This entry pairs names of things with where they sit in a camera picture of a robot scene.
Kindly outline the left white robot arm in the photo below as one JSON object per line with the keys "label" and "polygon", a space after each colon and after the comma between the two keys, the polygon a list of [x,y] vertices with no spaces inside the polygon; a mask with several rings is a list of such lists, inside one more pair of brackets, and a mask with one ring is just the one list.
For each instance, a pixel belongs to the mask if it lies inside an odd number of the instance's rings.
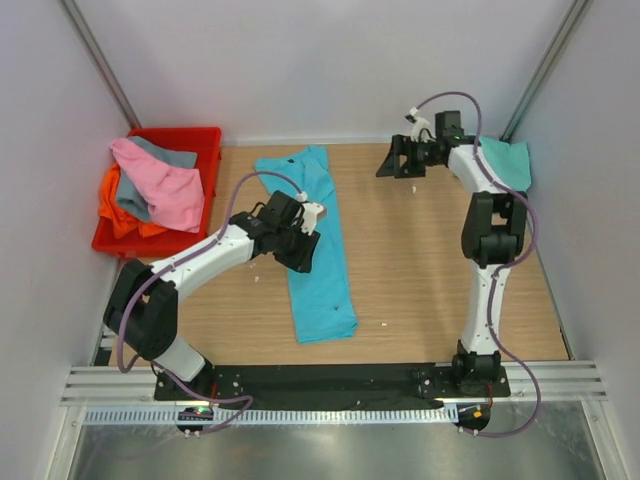
{"label": "left white robot arm", "polygon": [[308,273],[326,208],[275,191],[267,203],[230,217],[212,236],[164,260],[129,261],[118,277],[103,323],[136,354],[187,383],[211,364],[178,335],[178,306],[218,275],[271,254],[295,273]]}

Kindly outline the bright blue t shirt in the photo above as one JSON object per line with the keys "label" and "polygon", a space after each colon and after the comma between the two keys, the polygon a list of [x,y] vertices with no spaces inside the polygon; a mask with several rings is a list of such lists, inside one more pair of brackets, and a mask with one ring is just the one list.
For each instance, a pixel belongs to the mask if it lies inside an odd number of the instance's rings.
{"label": "bright blue t shirt", "polygon": [[312,344],[350,338],[358,327],[349,288],[348,269],[335,183],[329,169],[327,149],[309,146],[281,158],[260,158],[254,169],[268,193],[296,190],[278,172],[293,180],[312,202],[322,204],[327,215],[320,220],[320,239],[309,273],[287,272],[296,339]]}

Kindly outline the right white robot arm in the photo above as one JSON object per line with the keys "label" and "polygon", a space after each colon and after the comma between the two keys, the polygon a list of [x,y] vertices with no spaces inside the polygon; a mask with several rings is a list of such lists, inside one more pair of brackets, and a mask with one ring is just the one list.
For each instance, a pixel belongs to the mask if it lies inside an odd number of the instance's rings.
{"label": "right white robot arm", "polygon": [[461,126],[457,111],[433,122],[411,109],[408,135],[393,136],[379,177],[418,178],[444,166],[470,195],[461,250],[472,272],[467,320],[450,364],[418,370],[419,391],[427,399],[508,393],[499,324],[511,263],[522,253],[527,209],[520,193],[505,188],[484,159],[476,137]]}

